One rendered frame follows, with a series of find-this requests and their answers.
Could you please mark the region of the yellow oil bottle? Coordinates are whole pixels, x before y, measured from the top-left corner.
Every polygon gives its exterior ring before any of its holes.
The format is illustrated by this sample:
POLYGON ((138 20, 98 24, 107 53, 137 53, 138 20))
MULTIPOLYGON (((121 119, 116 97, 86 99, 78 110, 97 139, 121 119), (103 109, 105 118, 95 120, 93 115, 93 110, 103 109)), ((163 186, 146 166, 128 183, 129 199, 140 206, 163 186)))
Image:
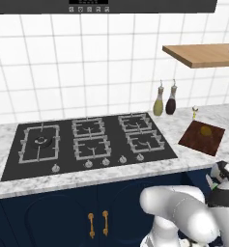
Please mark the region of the yellow oil bottle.
POLYGON ((160 85, 157 88, 157 99, 153 107, 153 113, 155 116, 160 116, 163 112, 163 101, 162 101, 163 90, 164 88, 162 85, 160 85))

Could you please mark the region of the dark range hood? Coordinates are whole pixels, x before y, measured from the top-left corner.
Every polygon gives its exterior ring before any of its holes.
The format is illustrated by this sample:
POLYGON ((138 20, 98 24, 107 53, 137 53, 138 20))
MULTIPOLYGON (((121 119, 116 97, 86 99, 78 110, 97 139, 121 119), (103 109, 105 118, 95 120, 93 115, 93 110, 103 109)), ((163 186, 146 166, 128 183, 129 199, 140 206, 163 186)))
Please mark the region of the dark range hood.
POLYGON ((0 0, 0 14, 211 14, 217 0, 0 0))

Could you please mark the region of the dark brown cutting board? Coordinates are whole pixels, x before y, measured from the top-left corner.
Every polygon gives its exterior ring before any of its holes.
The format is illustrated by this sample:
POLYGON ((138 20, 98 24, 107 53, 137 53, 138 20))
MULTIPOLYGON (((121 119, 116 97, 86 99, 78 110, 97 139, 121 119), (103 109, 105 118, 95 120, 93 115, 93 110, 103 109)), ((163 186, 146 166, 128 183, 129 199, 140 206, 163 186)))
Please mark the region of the dark brown cutting board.
POLYGON ((222 140, 225 129, 207 123, 192 121, 183 137, 179 141, 179 145, 201 151, 204 154, 215 156, 219 144, 222 140), (200 128, 206 125, 211 131, 211 136, 204 136, 200 132, 200 128))

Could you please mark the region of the wooden wall shelf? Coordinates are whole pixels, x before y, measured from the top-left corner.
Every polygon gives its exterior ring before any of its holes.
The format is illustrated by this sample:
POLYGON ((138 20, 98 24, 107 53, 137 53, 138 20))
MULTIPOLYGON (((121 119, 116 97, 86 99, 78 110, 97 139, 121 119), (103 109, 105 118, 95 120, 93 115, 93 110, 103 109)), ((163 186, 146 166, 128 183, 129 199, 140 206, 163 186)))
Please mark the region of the wooden wall shelf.
POLYGON ((229 67, 229 43, 164 45, 162 50, 191 69, 229 67))

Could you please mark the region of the black gas hob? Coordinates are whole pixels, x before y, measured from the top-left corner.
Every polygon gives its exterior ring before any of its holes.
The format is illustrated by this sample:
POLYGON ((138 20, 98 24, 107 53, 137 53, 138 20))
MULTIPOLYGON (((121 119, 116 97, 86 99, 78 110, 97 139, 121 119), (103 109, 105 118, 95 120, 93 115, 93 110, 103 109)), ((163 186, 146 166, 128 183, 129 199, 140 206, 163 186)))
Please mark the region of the black gas hob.
POLYGON ((131 113, 17 126, 6 162, 3 181, 61 175, 85 170, 174 159, 150 115, 131 113), (143 161, 136 156, 141 153, 143 161), (123 155, 127 163, 119 158, 123 155), (107 158, 108 166, 102 161, 107 158), (92 168, 85 168, 87 160, 92 168), (54 164, 60 167, 52 173, 54 164))

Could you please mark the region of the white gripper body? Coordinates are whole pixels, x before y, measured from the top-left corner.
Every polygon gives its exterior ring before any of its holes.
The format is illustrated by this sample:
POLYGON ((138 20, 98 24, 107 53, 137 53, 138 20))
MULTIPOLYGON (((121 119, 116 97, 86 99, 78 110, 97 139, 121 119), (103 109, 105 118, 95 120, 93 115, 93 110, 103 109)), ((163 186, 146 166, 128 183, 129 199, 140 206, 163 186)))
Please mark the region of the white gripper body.
POLYGON ((226 161, 216 162, 211 169, 211 178, 217 180, 211 185, 212 189, 229 189, 229 163, 226 161))

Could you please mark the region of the navy cupboard door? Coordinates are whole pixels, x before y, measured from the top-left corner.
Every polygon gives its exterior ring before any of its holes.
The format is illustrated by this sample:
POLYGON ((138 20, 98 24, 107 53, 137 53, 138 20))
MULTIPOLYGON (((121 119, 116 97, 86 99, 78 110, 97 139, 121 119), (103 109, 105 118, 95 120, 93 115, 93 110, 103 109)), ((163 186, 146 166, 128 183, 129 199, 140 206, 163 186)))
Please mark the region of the navy cupboard door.
POLYGON ((156 185, 181 185, 181 173, 111 182, 98 186, 100 247, 139 247, 153 225, 154 216, 139 204, 142 190, 156 185), (108 211, 108 236, 102 232, 108 211))
POLYGON ((87 186, 1 201, 19 247, 98 247, 97 190, 87 186), (95 237, 88 214, 94 213, 95 237))

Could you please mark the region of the dark vinegar bottle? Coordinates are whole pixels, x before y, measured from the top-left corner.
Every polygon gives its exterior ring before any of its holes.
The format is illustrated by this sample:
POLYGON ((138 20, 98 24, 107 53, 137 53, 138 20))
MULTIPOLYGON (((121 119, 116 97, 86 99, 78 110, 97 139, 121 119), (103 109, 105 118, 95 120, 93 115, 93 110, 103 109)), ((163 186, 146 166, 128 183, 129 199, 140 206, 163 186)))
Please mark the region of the dark vinegar bottle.
POLYGON ((173 115, 176 110, 176 91, 177 86, 176 84, 173 84, 173 86, 171 87, 170 97, 168 98, 165 106, 165 112, 167 115, 173 115))

